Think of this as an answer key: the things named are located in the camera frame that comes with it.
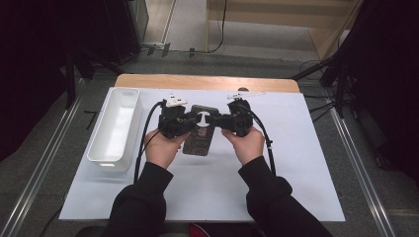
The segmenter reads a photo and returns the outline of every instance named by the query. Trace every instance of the cable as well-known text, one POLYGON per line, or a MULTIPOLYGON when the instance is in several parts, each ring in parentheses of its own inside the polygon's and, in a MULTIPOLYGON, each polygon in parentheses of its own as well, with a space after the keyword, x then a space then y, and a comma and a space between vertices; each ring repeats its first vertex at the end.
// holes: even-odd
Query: cable
POLYGON ((49 221, 46 223, 46 225, 43 227, 43 230, 41 232, 40 237, 44 236, 46 233, 46 230, 48 229, 49 225, 52 223, 52 221, 58 216, 58 214, 61 212, 62 206, 55 212, 55 214, 49 219, 49 221))
POLYGON ((154 50, 157 51, 169 51, 169 52, 186 52, 186 53, 193 53, 193 54, 210 54, 213 52, 216 52, 222 45, 222 43, 224 42, 224 23, 225 23, 225 13, 227 11, 227 0, 224 1, 224 11, 222 14, 222 25, 221 25, 221 41, 219 42, 219 45, 217 48, 212 49, 210 51, 185 51, 185 50, 166 50, 166 49, 160 49, 160 48, 155 48, 154 50))
POLYGON ((271 166, 271 172, 274 176, 277 176, 277 170, 275 168, 275 160, 274 160, 274 154, 272 152, 272 143, 273 141, 269 138, 268 136, 268 132, 266 132, 265 126, 262 124, 262 121, 259 119, 258 116, 256 116, 256 114, 254 112, 252 112, 251 110, 247 109, 246 107, 242 106, 242 105, 238 105, 238 107, 244 109, 245 111, 247 111, 248 113, 250 113, 253 117, 253 119, 256 121, 256 123, 258 123, 258 125, 261 127, 263 134, 265 136, 265 143, 266 146, 268 148, 268 155, 269 155, 269 163, 271 166))
POLYGON ((319 119, 321 119, 324 115, 326 115, 326 113, 328 113, 330 110, 332 110, 333 107, 329 107, 325 112, 323 112, 320 116, 318 116, 317 118, 314 118, 312 121, 313 122, 317 122, 319 119))
POLYGON ((313 98, 313 99, 332 98, 332 97, 336 96, 336 95, 332 95, 332 96, 310 96, 310 95, 304 95, 304 94, 302 94, 302 95, 305 96, 306 98, 313 98))
MULTIPOLYGON (((299 66, 299 73, 301 73, 301 71, 302 71, 302 66, 307 62, 317 62, 317 64, 319 64, 322 68, 326 67, 326 66, 321 64, 321 60, 307 60, 299 66)), ((308 80, 317 80, 317 79, 309 78, 307 76, 305 76, 305 78, 308 79, 308 80)))
POLYGON ((316 107, 316 108, 310 109, 310 110, 308 110, 308 111, 309 111, 310 113, 313 113, 313 112, 315 112, 315 111, 318 111, 318 110, 323 109, 323 108, 328 107, 328 106, 332 106, 332 107, 334 107, 334 106, 335 106, 335 102, 329 102, 329 103, 327 103, 327 104, 326 104, 326 105, 324 105, 324 106, 321 106, 321 107, 316 107))
POLYGON ((144 139, 145 139, 145 135, 147 133, 147 129, 148 129, 148 124, 150 123, 150 119, 151 116, 154 113, 154 110, 158 107, 158 106, 162 106, 163 102, 158 102, 156 103, 150 110, 150 113, 148 114, 147 120, 145 121, 145 126, 144 126, 144 130, 142 131, 142 137, 141 137, 141 141, 139 143, 139 151, 138 151, 138 156, 136 157, 136 161, 135 161, 135 171, 133 174, 133 183, 135 184, 136 181, 138 180, 138 172, 139 172, 139 164, 141 162, 141 155, 142 155, 142 146, 144 145, 144 139))

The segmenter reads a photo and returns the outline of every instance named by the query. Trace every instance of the hand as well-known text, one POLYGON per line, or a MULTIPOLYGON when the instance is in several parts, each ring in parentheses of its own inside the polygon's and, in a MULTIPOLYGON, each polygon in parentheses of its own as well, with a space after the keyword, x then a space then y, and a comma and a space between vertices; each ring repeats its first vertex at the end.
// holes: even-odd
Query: hand
POLYGON ((265 137, 254 126, 249 128, 249 133, 244 137, 236 136, 228 129, 223 129, 221 133, 233 144, 236 156, 243 166, 263 155, 265 137))
MULTIPOLYGON (((158 132, 158 129, 148 132, 145 136, 144 144, 147 144, 156 132, 158 132)), ((190 133, 188 132, 181 136, 169 139, 159 132, 151 139, 147 147, 145 147, 145 156, 147 161, 167 169, 167 167, 169 167, 175 159, 175 155, 178 152, 178 149, 181 148, 182 142, 184 142, 189 134, 190 133)))

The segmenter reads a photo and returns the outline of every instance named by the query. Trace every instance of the black stand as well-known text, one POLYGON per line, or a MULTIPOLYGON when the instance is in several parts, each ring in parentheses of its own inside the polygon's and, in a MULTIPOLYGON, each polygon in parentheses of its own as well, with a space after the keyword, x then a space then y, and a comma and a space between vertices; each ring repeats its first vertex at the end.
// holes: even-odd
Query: black stand
POLYGON ((356 47, 357 43, 360 43, 360 41, 366 35, 365 25, 369 20, 371 12, 374 10, 378 2, 379 1, 364 1, 362 3, 360 12, 352 27, 352 30, 349 32, 346 39, 342 42, 342 45, 332 56, 291 77, 291 79, 298 81, 310 75, 311 73, 320 70, 323 67, 327 67, 324 74, 320 78, 320 85, 323 87, 330 87, 335 79, 339 78, 335 103, 336 111, 338 112, 341 119, 343 118, 342 106, 343 96, 345 93, 344 89, 348 75, 350 73, 349 62, 356 58, 354 47, 356 47))
POLYGON ((65 65, 65 77, 67 84, 67 105, 65 107, 66 109, 69 109, 71 107, 76 98, 74 66, 76 66, 83 78, 93 78, 93 75, 95 74, 95 70, 90 64, 88 58, 91 58, 99 62, 103 66, 115 72, 117 75, 124 74, 124 72, 120 70, 117 66, 107 61, 97 53, 92 52, 91 50, 84 47, 70 45, 67 50, 65 65))
POLYGON ((335 97, 335 109, 338 113, 339 117, 343 118, 342 107, 343 107, 343 96, 344 96, 344 89, 346 79, 348 77, 348 64, 342 63, 339 60, 340 51, 333 54, 331 57, 313 65, 304 71, 296 74, 295 76, 291 77, 295 81, 298 81, 311 73, 314 73, 324 67, 327 67, 326 71, 324 72, 323 76, 320 78, 320 85, 323 87, 331 86, 333 81, 338 77, 339 74, 339 81, 338 81, 338 90, 335 97))

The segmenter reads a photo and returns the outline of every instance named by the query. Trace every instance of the wooden table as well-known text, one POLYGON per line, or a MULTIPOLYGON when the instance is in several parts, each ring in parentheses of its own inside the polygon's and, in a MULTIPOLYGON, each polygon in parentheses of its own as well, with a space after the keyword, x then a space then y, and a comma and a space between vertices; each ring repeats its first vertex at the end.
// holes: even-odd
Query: wooden table
POLYGON ((245 87, 253 92, 299 93, 292 79, 268 79, 220 76, 187 76, 167 74, 123 74, 118 77, 116 87, 221 90, 236 91, 245 87))

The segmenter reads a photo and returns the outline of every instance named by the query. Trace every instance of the gray floor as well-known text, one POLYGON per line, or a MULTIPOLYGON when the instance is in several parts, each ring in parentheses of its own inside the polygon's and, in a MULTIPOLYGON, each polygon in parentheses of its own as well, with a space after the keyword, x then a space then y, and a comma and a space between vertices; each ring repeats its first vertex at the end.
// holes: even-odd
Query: gray floor
MULTIPOLYGON (((185 4, 187 1, 178 0, 177 2, 185 4)), ((188 15, 180 13, 174 14, 170 26, 171 31, 167 40, 171 41, 171 49, 189 50, 190 47, 195 47, 198 50, 202 48, 202 40, 191 37, 195 35, 181 29, 186 26, 180 24, 182 21, 189 24, 191 21, 182 20, 182 16, 188 17, 188 15)), ((247 26, 245 30, 239 31, 240 28, 226 26, 225 45, 217 54, 197 54, 190 57, 185 53, 170 52, 163 57, 161 51, 156 51, 152 55, 142 54, 133 58, 123 65, 122 69, 131 73, 286 78, 308 67, 310 63, 303 64, 305 61, 316 59, 313 46, 309 44, 301 29, 281 29, 278 35, 286 37, 271 39, 271 35, 265 34, 265 31, 270 31, 269 29, 254 34, 255 32, 249 33, 249 31, 255 31, 250 29, 252 27, 254 26, 247 26), (264 34, 266 40, 258 39, 264 34), (248 41, 236 41, 234 36, 240 36, 242 39, 248 37, 248 41), (292 37, 300 38, 302 43, 293 44, 296 40, 292 37)), ((194 28, 189 27, 189 31, 193 30, 196 33, 194 28)), ((214 29, 212 35, 216 36, 217 26, 212 28, 214 29)), ((217 38, 212 39, 211 42, 216 45, 217 38)), ((317 80, 320 76, 321 72, 317 72, 310 75, 310 79, 300 80, 298 85, 302 93, 324 95, 324 89, 319 86, 317 80)), ((45 224, 63 204, 92 131, 92 128, 86 129, 91 115, 84 111, 98 111, 106 92, 115 81, 116 76, 112 72, 106 68, 98 68, 94 79, 87 82, 74 119, 17 236, 39 236, 45 224)), ((309 108, 315 108, 324 105, 326 100, 307 98, 306 102, 309 108)), ((49 139, 62 118, 64 106, 65 95, 50 108, 21 148, 0 163, 0 229, 3 229, 6 224, 14 203, 37 167, 49 139)), ((315 118, 319 113, 321 112, 313 113, 312 116, 315 118)), ((417 236, 419 233, 417 225, 419 223, 419 191, 415 183, 397 170, 384 171, 377 167, 374 152, 366 140, 366 135, 348 109, 345 109, 345 122, 395 233, 398 236, 417 236)), ((331 114, 326 114, 314 126, 347 219, 342 223, 324 223, 325 226, 334 236, 379 236, 377 225, 331 114)), ((45 236, 74 236, 82 227, 92 224, 103 225, 105 222, 72 222, 55 218, 45 236)))

